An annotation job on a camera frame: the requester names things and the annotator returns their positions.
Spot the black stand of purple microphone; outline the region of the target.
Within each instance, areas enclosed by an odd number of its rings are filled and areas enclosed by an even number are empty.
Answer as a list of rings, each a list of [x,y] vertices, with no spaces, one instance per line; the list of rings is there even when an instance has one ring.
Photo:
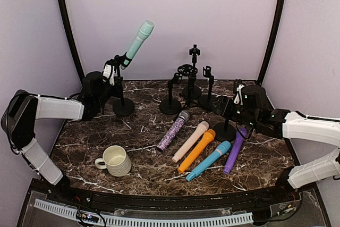
[[[236,83],[243,83],[243,81],[240,79],[234,80],[233,87]],[[236,129],[230,124],[230,121],[235,120],[235,118],[224,118],[224,119],[225,119],[224,122],[217,123],[213,127],[213,130],[216,132],[215,139],[221,142],[225,140],[232,142],[236,137]]]

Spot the black stand of green microphone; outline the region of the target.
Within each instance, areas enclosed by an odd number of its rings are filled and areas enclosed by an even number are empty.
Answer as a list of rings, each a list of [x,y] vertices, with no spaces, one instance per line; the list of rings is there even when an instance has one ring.
[[[116,55],[114,57],[114,71],[115,71],[115,87],[116,92],[118,93],[117,100],[113,103],[113,112],[120,117],[129,116],[132,114],[135,108],[135,104],[130,99],[124,97],[123,93],[123,77],[121,76],[121,65],[124,61],[124,56]]]

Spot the beige pink microphone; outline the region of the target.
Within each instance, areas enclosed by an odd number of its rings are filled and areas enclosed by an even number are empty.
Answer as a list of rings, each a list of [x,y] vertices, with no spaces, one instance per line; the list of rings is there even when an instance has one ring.
[[[186,142],[174,154],[174,156],[172,157],[172,161],[174,163],[177,163],[188,152],[188,150],[196,143],[196,141],[208,130],[208,128],[209,128],[208,122],[206,121],[200,122],[197,125],[195,131],[192,133],[192,135],[189,136]]]

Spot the orange microphone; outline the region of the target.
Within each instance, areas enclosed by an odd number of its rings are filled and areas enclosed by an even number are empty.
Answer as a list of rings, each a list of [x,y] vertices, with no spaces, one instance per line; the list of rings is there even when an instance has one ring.
[[[194,147],[191,153],[189,153],[177,170],[180,173],[184,173],[194,163],[194,161],[204,151],[204,149],[214,140],[215,136],[216,132],[213,129],[207,130],[203,134],[201,140]]]

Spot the blue microphone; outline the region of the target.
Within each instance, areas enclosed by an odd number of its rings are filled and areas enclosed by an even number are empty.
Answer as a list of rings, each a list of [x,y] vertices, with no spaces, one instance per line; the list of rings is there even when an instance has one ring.
[[[227,140],[219,144],[216,149],[205,158],[198,166],[196,166],[187,176],[186,181],[191,181],[198,177],[202,172],[209,168],[214,162],[216,162],[220,157],[225,155],[231,147],[231,143]]]

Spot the glitter purple silver microphone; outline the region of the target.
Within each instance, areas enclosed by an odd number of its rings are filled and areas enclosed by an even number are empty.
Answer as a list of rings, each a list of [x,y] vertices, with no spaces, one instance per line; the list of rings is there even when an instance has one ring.
[[[157,145],[157,150],[160,152],[163,152],[172,142],[172,140],[175,138],[177,133],[180,131],[181,127],[184,126],[186,121],[188,121],[190,118],[190,113],[188,111],[181,111],[172,124],[172,126],[169,128],[169,130],[166,132],[166,134],[162,137],[161,141]]]

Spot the black stand of blue microphone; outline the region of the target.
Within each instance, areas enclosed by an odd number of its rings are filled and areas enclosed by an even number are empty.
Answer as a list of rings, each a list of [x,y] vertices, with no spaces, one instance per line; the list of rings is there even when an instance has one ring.
[[[160,111],[166,115],[177,114],[182,109],[180,101],[173,97],[173,85],[179,84],[181,79],[182,76],[176,72],[173,78],[167,82],[168,96],[163,99],[159,105]]]

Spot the mint green microphone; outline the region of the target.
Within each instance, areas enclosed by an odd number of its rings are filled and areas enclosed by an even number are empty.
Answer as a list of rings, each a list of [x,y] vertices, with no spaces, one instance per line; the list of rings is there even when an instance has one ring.
[[[137,52],[141,48],[144,41],[151,35],[152,31],[154,30],[155,24],[150,21],[146,20],[139,28],[135,39],[133,40],[130,48],[124,54],[124,60],[121,64],[122,69],[126,69],[134,57],[136,56]]]

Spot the black tripod microphone stand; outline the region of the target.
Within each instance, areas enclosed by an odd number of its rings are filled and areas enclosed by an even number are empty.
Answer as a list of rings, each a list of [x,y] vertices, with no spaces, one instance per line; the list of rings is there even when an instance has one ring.
[[[194,64],[183,64],[177,68],[177,74],[174,74],[174,78],[172,79],[172,86],[173,84],[180,84],[182,81],[182,77],[188,78],[188,85],[187,89],[187,96],[185,98],[185,104],[182,106],[180,104],[180,109],[176,111],[176,116],[173,118],[173,121],[177,117],[179,117],[180,111],[191,108],[191,107],[198,107],[199,103],[198,100],[193,98],[194,96],[194,89],[195,89],[195,81],[197,79],[198,69],[194,66]]]

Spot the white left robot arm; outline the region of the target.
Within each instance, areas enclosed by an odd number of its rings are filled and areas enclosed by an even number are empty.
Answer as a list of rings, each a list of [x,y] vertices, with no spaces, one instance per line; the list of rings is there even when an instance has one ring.
[[[78,98],[18,90],[2,116],[1,127],[12,153],[21,155],[34,172],[55,186],[54,195],[64,204],[69,204],[75,199],[75,192],[69,188],[69,178],[39,144],[36,122],[44,119],[90,121],[104,109],[111,97],[122,95],[122,78],[101,72],[86,75]]]

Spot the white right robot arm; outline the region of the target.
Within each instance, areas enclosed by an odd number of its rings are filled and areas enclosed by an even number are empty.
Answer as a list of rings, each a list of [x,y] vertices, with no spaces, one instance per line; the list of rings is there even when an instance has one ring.
[[[339,175],[339,119],[273,108],[265,88],[258,85],[246,86],[237,82],[233,92],[232,99],[219,96],[213,100],[210,104],[212,111],[268,137],[304,139],[336,147],[312,162],[286,168],[271,191],[275,202],[283,202],[294,189]]]

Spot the cream ceramic mug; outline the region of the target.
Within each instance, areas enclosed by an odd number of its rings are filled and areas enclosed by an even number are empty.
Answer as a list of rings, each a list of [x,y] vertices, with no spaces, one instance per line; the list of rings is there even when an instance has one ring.
[[[102,158],[95,160],[95,166],[100,170],[106,169],[112,176],[121,177],[131,171],[132,163],[123,147],[113,145],[104,150]]]

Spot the left black frame post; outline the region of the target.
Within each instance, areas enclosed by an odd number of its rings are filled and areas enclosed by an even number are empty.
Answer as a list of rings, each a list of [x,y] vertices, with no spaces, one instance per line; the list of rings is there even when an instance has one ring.
[[[58,1],[58,5],[59,5],[59,11],[60,11],[60,14],[61,14],[62,23],[63,23],[67,43],[69,45],[69,49],[70,49],[70,52],[71,52],[72,61],[73,61],[74,67],[76,69],[78,78],[81,82],[82,79],[84,78],[84,71],[83,71],[83,68],[82,68],[82,65],[81,65],[81,62],[80,62],[80,58],[79,58],[79,54],[78,54],[78,50],[77,50],[77,47],[76,47],[76,44],[75,44],[73,31],[72,31],[71,23],[70,23],[70,19],[69,19],[69,14],[68,14],[68,11],[67,11],[66,0],[57,0],[57,1]]]

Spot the black frame post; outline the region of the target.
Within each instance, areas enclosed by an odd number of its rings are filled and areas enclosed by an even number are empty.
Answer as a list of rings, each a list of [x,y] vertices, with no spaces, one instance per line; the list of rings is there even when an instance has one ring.
[[[69,14],[68,14],[68,11],[67,11],[66,0],[57,0],[57,1],[58,1],[58,5],[59,5],[59,11],[60,11],[60,14],[61,14],[62,23],[63,23],[67,43],[69,45],[69,49],[70,49],[70,52],[71,52],[72,61],[73,61],[74,67],[76,69],[78,78],[81,82],[82,79],[84,78],[84,71],[83,71],[83,68],[82,68],[82,65],[81,65],[81,62],[80,62],[80,58],[79,58],[79,54],[78,54],[78,50],[77,50],[77,47],[76,47],[76,44],[75,44],[73,31],[72,31],[71,23],[70,23],[70,19],[69,19]]]
[[[268,44],[267,44],[266,51],[265,51],[265,54],[264,54],[264,57],[263,57],[263,61],[262,61],[262,65],[261,65],[261,68],[260,68],[260,71],[259,71],[259,75],[258,75],[258,78],[256,80],[256,84],[259,85],[259,86],[262,86],[264,79],[265,79],[265,76],[266,76],[266,73],[267,73],[267,70],[268,70],[268,67],[269,67],[271,55],[273,53],[277,33],[278,33],[278,30],[279,30],[279,25],[280,25],[280,22],[281,22],[284,2],[285,2],[285,0],[277,0],[277,3],[276,3],[273,23],[272,23],[270,35],[269,35],[269,38],[268,38]]]

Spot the right black frame post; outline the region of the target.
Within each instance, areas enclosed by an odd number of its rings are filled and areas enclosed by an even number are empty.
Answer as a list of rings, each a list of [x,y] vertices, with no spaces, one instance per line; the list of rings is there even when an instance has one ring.
[[[264,57],[263,57],[263,61],[262,61],[262,65],[261,65],[261,68],[260,68],[260,71],[259,71],[259,75],[258,75],[258,78],[256,80],[256,84],[259,85],[259,86],[262,86],[264,79],[265,79],[265,76],[266,76],[266,73],[267,73],[267,70],[268,70],[268,67],[269,67],[271,55],[273,53],[277,33],[278,33],[278,30],[279,30],[279,25],[280,25],[280,22],[281,22],[284,2],[285,2],[285,0],[277,0],[277,3],[276,3],[273,23],[272,23],[270,35],[269,35],[269,38],[268,38],[268,44],[267,44],[266,51],[265,51],[265,54],[264,54]]]

